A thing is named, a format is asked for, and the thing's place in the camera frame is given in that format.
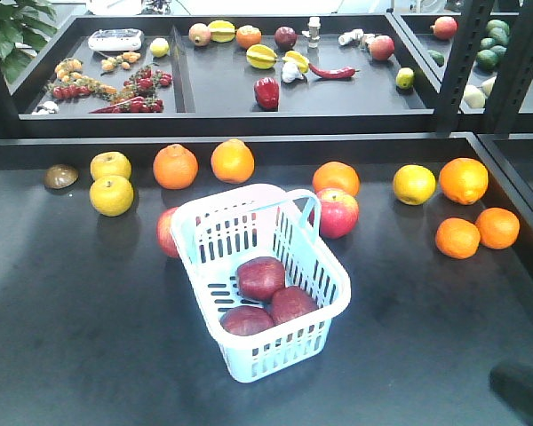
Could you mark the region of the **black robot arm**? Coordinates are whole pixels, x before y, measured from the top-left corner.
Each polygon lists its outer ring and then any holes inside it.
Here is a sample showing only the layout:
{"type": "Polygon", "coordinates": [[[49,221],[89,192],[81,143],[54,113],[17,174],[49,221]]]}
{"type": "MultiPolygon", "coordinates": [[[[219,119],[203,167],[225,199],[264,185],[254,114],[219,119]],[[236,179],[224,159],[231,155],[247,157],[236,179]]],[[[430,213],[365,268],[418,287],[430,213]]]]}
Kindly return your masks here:
{"type": "Polygon", "coordinates": [[[533,367],[500,362],[489,372],[489,386],[526,425],[533,425],[533,367]]]}

